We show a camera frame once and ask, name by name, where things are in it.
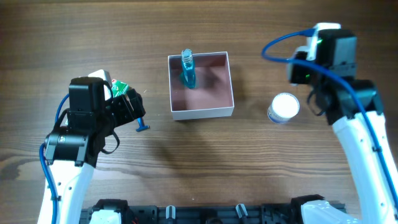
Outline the teal liquid bottle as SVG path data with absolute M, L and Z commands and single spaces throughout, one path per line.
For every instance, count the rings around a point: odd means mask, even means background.
M 187 88 L 193 89 L 196 86 L 195 61 L 193 59 L 193 53 L 190 49 L 185 49 L 182 51 L 181 56 L 182 73 L 180 74 L 180 78 Z

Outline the white lidded jar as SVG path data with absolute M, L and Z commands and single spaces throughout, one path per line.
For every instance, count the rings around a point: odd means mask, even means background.
M 267 110 L 269 119 L 278 124 L 284 124 L 298 114 L 300 103 L 290 93 L 280 93 L 274 97 Z

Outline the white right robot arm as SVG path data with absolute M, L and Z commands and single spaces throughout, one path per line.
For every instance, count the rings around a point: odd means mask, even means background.
M 301 30 L 307 43 L 288 58 L 292 84 L 310 85 L 348 161 L 361 223 L 397 223 L 397 166 L 389 147 L 384 106 L 371 80 L 356 78 L 357 37 L 339 23 Z

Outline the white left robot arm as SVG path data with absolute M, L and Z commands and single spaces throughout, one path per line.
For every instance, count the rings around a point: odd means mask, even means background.
M 98 77 L 71 80 L 67 109 L 59 107 L 53 130 L 39 149 L 45 191 L 39 223 L 78 223 L 86 191 L 99 153 L 115 128 L 141 118 L 146 111 L 142 96 L 133 88 L 126 94 L 105 98 L 111 85 Z

